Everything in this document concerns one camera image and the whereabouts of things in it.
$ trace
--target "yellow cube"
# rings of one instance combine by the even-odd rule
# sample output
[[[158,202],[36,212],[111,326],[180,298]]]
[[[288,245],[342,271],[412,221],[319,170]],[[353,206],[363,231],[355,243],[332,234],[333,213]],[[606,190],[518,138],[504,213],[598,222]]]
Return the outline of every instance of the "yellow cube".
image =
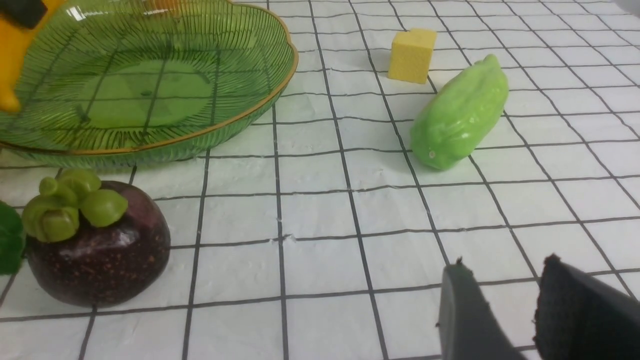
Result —
[[[391,44],[389,79],[426,83],[437,35],[437,32],[426,29],[397,33]]]

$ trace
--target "yellow toy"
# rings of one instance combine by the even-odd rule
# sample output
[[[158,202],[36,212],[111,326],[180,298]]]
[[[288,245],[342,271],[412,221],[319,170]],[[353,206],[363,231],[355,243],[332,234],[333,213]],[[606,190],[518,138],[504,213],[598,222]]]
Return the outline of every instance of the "yellow toy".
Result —
[[[426,83],[437,35],[437,32],[426,29],[397,33],[391,44],[388,78]]]
[[[64,2],[65,0],[42,0],[47,11],[33,29],[16,26],[10,19],[0,15],[0,111],[20,111],[20,102],[13,88],[20,78],[27,49],[51,15]]]

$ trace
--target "toy papaya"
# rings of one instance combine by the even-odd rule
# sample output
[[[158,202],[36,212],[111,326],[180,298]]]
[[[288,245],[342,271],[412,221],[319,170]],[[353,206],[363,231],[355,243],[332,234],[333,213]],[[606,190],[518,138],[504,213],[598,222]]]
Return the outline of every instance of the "toy papaya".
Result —
[[[455,166],[496,125],[508,95],[507,76],[495,55],[466,68],[415,119],[410,130],[414,155],[438,170]]]

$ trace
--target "black gripper pad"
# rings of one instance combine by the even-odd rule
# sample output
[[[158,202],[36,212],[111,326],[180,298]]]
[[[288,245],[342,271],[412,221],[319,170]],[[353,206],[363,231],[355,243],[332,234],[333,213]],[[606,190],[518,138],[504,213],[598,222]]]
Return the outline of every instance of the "black gripper pad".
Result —
[[[544,360],[640,359],[640,304],[555,255],[545,260],[535,322]]]
[[[461,259],[444,268],[438,328],[443,360],[525,360],[502,332]]]

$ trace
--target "purple fruit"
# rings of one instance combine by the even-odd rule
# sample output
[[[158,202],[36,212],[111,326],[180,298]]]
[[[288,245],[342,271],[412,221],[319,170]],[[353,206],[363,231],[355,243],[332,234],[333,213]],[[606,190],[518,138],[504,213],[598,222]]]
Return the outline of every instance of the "purple fruit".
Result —
[[[66,193],[73,181],[57,182],[66,184],[63,192],[41,186],[40,200],[34,198],[22,216],[26,257],[38,284],[67,304],[98,307],[123,303],[148,288],[166,268],[171,247],[155,202],[116,181],[101,181],[99,189],[98,183],[78,186],[75,198]]]

